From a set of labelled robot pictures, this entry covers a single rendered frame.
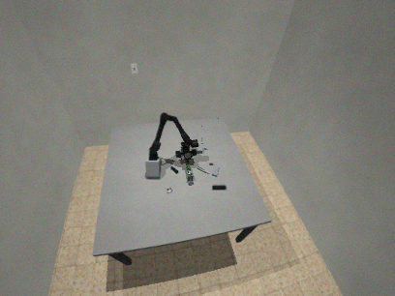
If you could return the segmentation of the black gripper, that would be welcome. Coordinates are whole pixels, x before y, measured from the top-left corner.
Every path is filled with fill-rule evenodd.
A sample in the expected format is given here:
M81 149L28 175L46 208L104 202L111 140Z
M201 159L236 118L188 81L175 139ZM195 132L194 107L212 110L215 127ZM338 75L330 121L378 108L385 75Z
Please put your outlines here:
M181 153L180 151L176 151L176 152L175 152L176 158L181 158L181 160L182 160L181 155L183 155L185 151L188 152L188 151L190 151L190 149L189 149L189 150L184 150L184 149L183 149L183 152L182 152L182 153ZM196 149L192 149L192 150L190 151L190 153L193 154L193 156L196 156L196 155L197 155L197 150L196 150Z

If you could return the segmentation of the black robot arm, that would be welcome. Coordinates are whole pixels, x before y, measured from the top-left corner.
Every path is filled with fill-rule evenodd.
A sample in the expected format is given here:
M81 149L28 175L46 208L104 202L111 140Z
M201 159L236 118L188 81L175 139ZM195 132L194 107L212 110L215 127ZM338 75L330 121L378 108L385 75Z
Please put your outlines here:
M190 139L190 137L184 132L183 128L181 127L181 125L176 117L173 117L173 116L171 117L171 115L167 115L166 113L163 113L161 116L160 127L158 129L158 133L157 133L155 142L152 146L152 150L151 150L151 147L149 148L149 161L156 161L158 159L157 151L159 151L159 149L160 149L160 146L161 146L160 139L162 136L162 132L163 132L165 123L167 121L173 121L174 124L176 125L177 129L180 131L182 139L185 141L185 142L181 142L181 146L183 146L184 150L189 150L190 146L192 148L198 147L198 140L197 139L195 139L195 140ZM193 154L191 154L190 151L188 151L188 152L185 151L183 155L185 156L185 160L189 160L190 158L193 157Z

